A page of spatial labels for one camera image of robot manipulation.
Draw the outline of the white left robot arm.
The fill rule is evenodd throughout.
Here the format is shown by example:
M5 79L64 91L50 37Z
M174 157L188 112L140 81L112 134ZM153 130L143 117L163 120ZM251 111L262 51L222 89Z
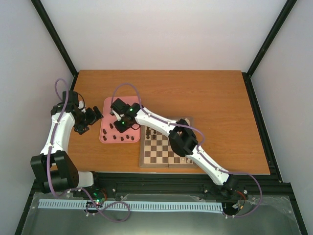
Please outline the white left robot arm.
M70 188L84 188L96 197L102 185L95 180L94 172L80 172L67 154L71 131L79 135L103 118L97 106L85 107L75 91L64 91L62 101L51 109L51 129L40 154L31 158L31 168L43 193Z

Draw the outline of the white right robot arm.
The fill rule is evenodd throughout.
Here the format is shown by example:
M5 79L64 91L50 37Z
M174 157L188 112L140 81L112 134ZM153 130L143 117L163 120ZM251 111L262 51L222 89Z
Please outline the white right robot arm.
M196 163L220 187L218 193L225 199L230 199L238 185L238 180L230 172L214 161L201 147L191 127L184 119L172 120L151 112L140 102L129 105L120 98L111 100L111 115L117 118L116 129L123 133L134 124L152 128L167 136L171 149L180 157L187 157Z

